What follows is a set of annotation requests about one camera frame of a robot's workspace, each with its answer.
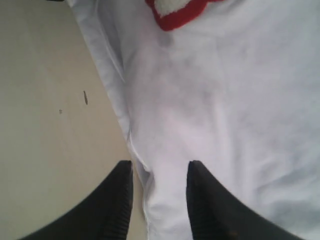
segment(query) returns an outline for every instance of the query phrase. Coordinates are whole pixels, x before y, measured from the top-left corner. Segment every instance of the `red trim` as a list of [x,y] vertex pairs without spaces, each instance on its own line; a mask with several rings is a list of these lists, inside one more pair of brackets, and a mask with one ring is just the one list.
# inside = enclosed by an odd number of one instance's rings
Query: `red trim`
[[191,0],[184,8],[161,17],[155,8],[155,0],[145,0],[152,8],[155,21],[164,31],[171,31],[185,25],[201,14],[208,2],[219,1],[223,0]]

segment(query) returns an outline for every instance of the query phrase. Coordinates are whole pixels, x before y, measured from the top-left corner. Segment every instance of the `floor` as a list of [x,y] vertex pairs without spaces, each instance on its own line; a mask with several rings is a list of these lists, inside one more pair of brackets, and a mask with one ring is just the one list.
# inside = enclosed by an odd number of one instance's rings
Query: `floor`
[[[0,1],[0,239],[23,237],[130,159],[65,2]],[[129,240],[145,238],[135,178]]]

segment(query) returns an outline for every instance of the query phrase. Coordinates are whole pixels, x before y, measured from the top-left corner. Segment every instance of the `dark spot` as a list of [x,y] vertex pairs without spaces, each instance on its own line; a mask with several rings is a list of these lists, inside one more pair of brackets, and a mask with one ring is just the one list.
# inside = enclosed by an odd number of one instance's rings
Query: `dark spot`
[[83,96],[84,96],[84,102],[86,105],[88,105],[88,97],[86,91],[83,91]]

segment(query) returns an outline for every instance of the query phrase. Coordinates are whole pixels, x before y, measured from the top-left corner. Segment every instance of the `beige floor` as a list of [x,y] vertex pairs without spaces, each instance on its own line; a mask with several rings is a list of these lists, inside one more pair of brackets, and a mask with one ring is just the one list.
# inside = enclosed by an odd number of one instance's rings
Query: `beige floor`
[[[0,239],[61,216],[129,158],[67,4],[0,0]],[[143,240],[135,183],[128,239]]]

